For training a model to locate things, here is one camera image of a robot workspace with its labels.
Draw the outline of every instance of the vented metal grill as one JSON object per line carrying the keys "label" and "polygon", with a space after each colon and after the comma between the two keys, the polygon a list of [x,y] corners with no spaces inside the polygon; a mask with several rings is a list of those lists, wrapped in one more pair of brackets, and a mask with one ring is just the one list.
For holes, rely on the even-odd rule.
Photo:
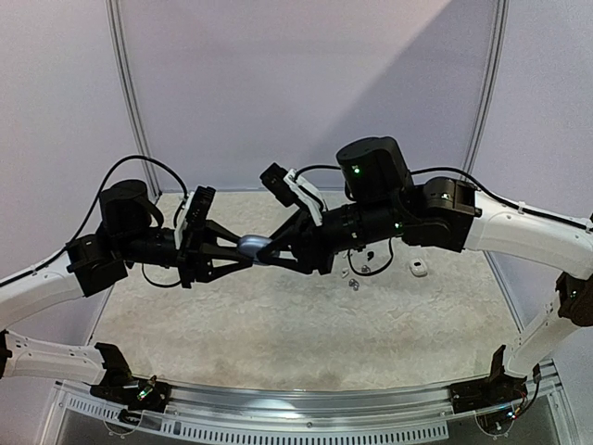
{"label": "vented metal grill", "polygon": [[[67,408],[122,427],[135,428],[118,420],[120,408],[108,402],[87,399],[69,394]],[[138,426],[138,430],[160,436],[183,439],[205,444],[234,445],[389,445],[419,444],[448,439],[446,422],[432,422],[423,426],[336,433],[328,432],[264,432],[201,425],[181,417],[168,419],[163,416],[159,429]]]}

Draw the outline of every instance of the metal frame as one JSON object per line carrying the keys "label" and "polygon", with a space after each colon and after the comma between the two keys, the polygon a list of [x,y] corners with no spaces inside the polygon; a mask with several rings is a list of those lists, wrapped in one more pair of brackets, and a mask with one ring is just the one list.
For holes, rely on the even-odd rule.
{"label": "metal frame", "polygon": [[[109,20],[109,28],[111,30],[114,56],[120,75],[121,91],[123,92],[123,98],[126,103],[126,108],[128,109],[128,117],[130,118],[130,125],[136,142],[136,148],[140,154],[151,157],[145,129],[140,116],[140,109],[138,108],[138,102],[136,100],[136,93],[133,88],[128,53],[126,51],[123,35],[119,0],[107,0],[107,17]],[[148,162],[143,162],[142,166],[145,171],[150,197],[153,199],[159,197],[162,192],[158,183],[155,166]]]}
{"label": "metal frame", "polygon": [[482,135],[484,134],[484,129],[486,127],[486,118],[490,108],[490,103],[492,102],[492,95],[494,94],[498,65],[500,62],[500,55],[502,53],[504,30],[509,12],[509,1],[498,0],[496,8],[492,36],[490,38],[490,49],[488,51],[488,60],[486,63],[486,72],[482,85],[480,105],[473,123],[472,138],[470,139],[467,154],[465,155],[465,160],[461,167],[468,173],[472,172],[473,165],[475,164],[480,141],[482,140]]}
{"label": "metal frame", "polygon": [[[543,362],[541,370],[539,394],[550,404],[561,443],[576,444],[574,420],[567,411],[553,362]],[[145,412],[138,430],[211,444],[429,443],[447,438],[447,421],[474,415],[453,413],[448,401],[450,383],[345,392],[261,391],[183,384],[174,387],[167,412]],[[529,382],[528,388],[533,394],[533,382]],[[54,397],[42,444],[56,442],[66,410],[130,428],[117,420],[121,406],[89,396],[88,387],[82,384],[57,384]]]}

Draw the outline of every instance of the white robotic arm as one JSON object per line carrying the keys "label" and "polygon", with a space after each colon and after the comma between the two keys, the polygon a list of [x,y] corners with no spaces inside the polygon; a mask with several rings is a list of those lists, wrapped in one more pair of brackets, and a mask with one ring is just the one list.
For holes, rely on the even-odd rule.
{"label": "white robotic arm", "polygon": [[[518,210],[500,204],[484,192],[476,192],[475,206],[482,211],[482,215],[473,220],[465,248],[506,253],[540,262],[579,280],[591,278],[592,221],[555,215],[582,224],[587,228],[583,230],[525,213],[525,208],[543,210],[528,207],[525,203],[516,204]],[[552,300],[542,301],[542,310],[536,319],[505,350],[503,365],[507,375],[529,375],[537,362],[580,327],[570,318],[560,317],[560,306],[558,294]]]}
{"label": "white robotic arm", "polygon": [[[299,172],[272,164],[262,174],[262,182],[286,207],[299,206],[270,238],[241,238],[207,220],[215,193],[209,187],[198,187],[180,208],[183,220],[174,230],[162,227],[162,215],[148,203],[144,183],[124,181],[101,192],[103,222],[94,235],[71,241],[49,266],[46,261],[43,268],[19,273],[28,276],[8,277],[0,284],[0,377],[79,380],[91,385],[97,397],[131,409],[163,411],[170,386],[132,377],[114,345],[59,345],[6,329],[62,301],[90,297],[112,286],[127,276],[126,265],[136,262],[175,267],[183,287],[208,283],[254,262],[325,274],[335,253],[391,237],[413,246],[497,251],[563,271],[557,297],[542,304],[540,315],[512,345],[495,353],[490,376],[450,387],[456,412],[514,400],[518,390],[526,391],[525,379],[541,359],[578,327],[593,325],[590,220],[494,199],[450,178],[414,185],[413,173],[391,138],[358,141],[340,150],[337,158],[347,196],[354,202],[338,209],[325,209],[319,191]],[[156,227],[150,225],[152,218]],[[224,246],[219,238],[226,241]],[[241,249],[243,240],[249,249]],[[254,240],[261,245],[254,248]],[[214,267],[214,260],[226,264]]]}

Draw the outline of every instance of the black cable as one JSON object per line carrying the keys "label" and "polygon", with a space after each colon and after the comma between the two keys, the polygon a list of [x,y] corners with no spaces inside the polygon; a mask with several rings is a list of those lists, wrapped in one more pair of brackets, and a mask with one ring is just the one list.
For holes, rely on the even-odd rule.
{"label": "black cable", "polygon": [[162,285],[161,283],[155,283],[154,281],[152,281],[150,278],[148,278],[146,276],[144,263],[142,263],[141,269],[142,269],[142,276],[145,278],[145,280],[148,282],[148,284],[150,284],[154,287],[160,287],[161,289],[171,289],[172,287],[177,287],[178,285],[180,285],[182,283],[182,280],[179,280],[176,283],[171,283],[169,285]]}
{"label": "black cable", "polygon": [[311,170],[342,170],[337,165],[327,165],[327,164],[315,164],[315,165],[308,165],[307,167],[303,167],[300,170],[297,170],[295,173],[295,181],[297,180],[298,176],[300,176],[304,172],[310,172]]}
{"label": "black cable", "polygon": [[529,401],[529,403],[527,403],[527,406],[525,406],[524,409],[522,409],[519,413],[517,413],[516,418],[518,419],[519,417],[521,417],[523,414],[525,414],[527,412],[527,410],[529,408],[532,407],[532,405],[536,402],[537,399],[537,394],[539,393],[539,382],[538,381],[536,383],[536,392],[534,392],[534,396],[531,398],[531,400]]}
{"label": "black cable", "polygon": [[[456,169],[455,167],[431,167],[429,169],[417,170],[415,172],[411,172],[410,174],[413,176],[416,174],[423,174],[423,173],[430,173],[430,172],[454,172],[454,173],[460,174],[462,176],[465,176],[470,181],[472,181],[474,184],[476,184],[478,187],[480,187],[484,193],[486,193],[489,197],[496,200],[500,204],[510,207],[511,209],[515,209],[515,210],[519,209],[519,206],[517,204],[515,204],[514,202],[510,202],[508,199],[505,199],[504,197],[499,197],[498,195],[495,195],[490,190],[485,188],[477,179],[475,179],[469,173],[464,172],[463,170],[460,170],[460,169]],[[562,216],[552,215],[552,214],[549,214],[549,213],[546,213],[543,211],[529,209],[527,207],[523,208],[523,212],[527,213],[529,215],[538,216],[539,218],[545,218],[547,220],[552,220],[552,221],[555,221],[556,223],[563,223],[563,224],[571,225],[572,227],[576,227],[577,229],[583,229],[583,230],[587,229],[587,227],[585,225],[581,224],[580,222],[567,220],[566,218],[563,218]]]}
{"label": "black cable", "polygon": [[[72,241],[74,241],[81,234],[82,230],[84,229],[84,226],[88,223],[89,218],[91,218],[91,214],[93,213],[93,210],[95,209],[95,205],[96,205],[97,201],[99,200],[99,196],[101,195],[101,192],[105,188],[105,184],[107,183],[107,181],[108,181],[109,177],[111,176],[111,174],[121,164],[123,164],[124,162],[127,162],[128,160],[133,160],[133,159],[141,159],[141,160],[145,160],[146,162],[153,163],[153,164],[159,166],[161,169],[163,169],[168,174],[170,174],[179,183],[179,185],[181,186],[181,188],[183,190],[184,198],[187,199],[187,196],[188,196],[187,187],[185,186],[185,183],[183,182],[182,178],[176,172],[174,172],[171,167],[167,166],[166,164],[162,163],[159,160],[152,159],[152,158],[149,158],[148,156],[144,156],[144,155],[130,155],[130,156],[126,156],[125,158],[121,158],[120,160],[118,160],[109,169],[109,171],[107,172],[107,174],[103,178],[103,181],[101,182],[101,185],[99,186],[99,190],[96,192],[95,199],[93,199],[93,203],[91,204],[91,208],[87,211],[86,216],[82,220],[82,224],[80,225],[80,227],[78,228],[78,230],[76,231],[76,233],[72,236],[72,238],[70,239],[70,241],[68,243],[66,243],[66,244],[71,243]],[[13,276],[11,278],[8,278],[7,280],[3,281],[2,283],[0,283],[0,287],[8,286],[11,283],[14,283],[15,281],[20,280],[21,278],[24,278],[26,276],[33,275],[34,273],[39,272],[41,269],[49,266],[52,262],[54,262],[55,260],[57,260],[64,252],[66,252],[66,246],[64,246],[62,249],[60,249],[59,252],[56,253],[56,255],[54,255],[53,257],[51,257],[49,260],[44,261],[43,263],[41,263],[36,268],[29,269],[28,271],[25,271],[23,273],[20,273],[18,275],[15,275],[15,276]]]}
{"label": "black cable", "polygon": [[177,228],[177,218],[179,217],[179,214],[182,212],[185,202],[187,202],[187,197],[183,197],[182,202],[179,203],[179,206],[177,207],[177,210],[175,211],[175,214],[173,215],[173,228],[175,228],[175,229]]}
{"label": "black cable", "polygon": [[302,185],[300,185],[298,187],[298,189],[301,192],[303,192],[305,195],[307,195],[308,197],[310,197],[311,199],[313,199],[315,202],[317,202],[317,204],[319,205],[319,210],[323,211],[323,209],[325,208],[325,206],[323,205],[323,201],[321,201],[318,197],[316,197],[315,195],[313,195],[309,190],[307,190]]}
{"label": "black cable", "polygon": [[379,269],[377,269],[376,271],[372,271],[372,272],[365,273],[365,272],[359,272],[359,271],[357,271],[354,268],[354,266],[352,265],[352,258],[351,258],[351,255],[350,255],[350,249],[348,249],[347,256],[348,256],[348,265],[350,266],[350,270],[352,270],[352,272],[354,274],[358,275],[358,276],[373,276],[373,275],[378,275],[381,272],[384,272],[385,269],[387,269],[391,265],[391,263],[393,262],[394,254],[393,254],[393,245],[391,244],[391,241],[392,240],[393,240],[393,238],[389,238],[389,241],[387,241],[389,243],[389,255],[390,255],[389,260],[383,266],[381,266]]}

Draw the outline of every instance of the gray wall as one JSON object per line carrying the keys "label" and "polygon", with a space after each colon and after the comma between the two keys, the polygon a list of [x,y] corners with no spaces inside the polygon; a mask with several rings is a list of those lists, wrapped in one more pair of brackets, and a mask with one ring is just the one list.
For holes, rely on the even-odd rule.
{"label": "gray wall", "polygon": [[[122,2],[151,152],[191,186],[226,189],[261,187],[273,161],[335,163],[339,148],[367,135],[395,136],[412,168],[460,166],[495,5]],[[343,181],[335,172],[310,178]]]}
{"label": "gray wall", "polygon": [[[135,151],[105,3],[3,2],[0,14],[0,277],[73,235],[112,163]],[[141,177],[137,165],[117,177]],[[95,217],[88,231],[96,228]],[[31,337],[83,344],[105,294],[15,324]],[[53,382],[0,380],[0,443],[31,445]]]}
{"label": "gray wall", "polygon": [[[587,0],[511,2],[475,175],[499,194],[569,215],[593,211],[593,7]],[[558,271],[496,261],[526,324]],[[553,353],[584,443],[593,441],[593,329]]]}

